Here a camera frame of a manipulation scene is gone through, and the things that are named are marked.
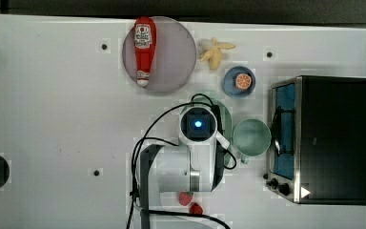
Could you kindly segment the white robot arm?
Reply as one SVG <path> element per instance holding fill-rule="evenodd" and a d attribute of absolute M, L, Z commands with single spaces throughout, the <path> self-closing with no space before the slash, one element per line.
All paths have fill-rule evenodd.
<path fill-rule="evenodd" d="M 176 143 L 151 144 L 135 163 L 138 174 L 139 229 L 213 229 L 223 221 L 203 214 L 166 210 L 161 195 L 211 192 L 223 178 L 230 141 L 223 135 L 220 109 L 193 102 L 183 107 Z"/>

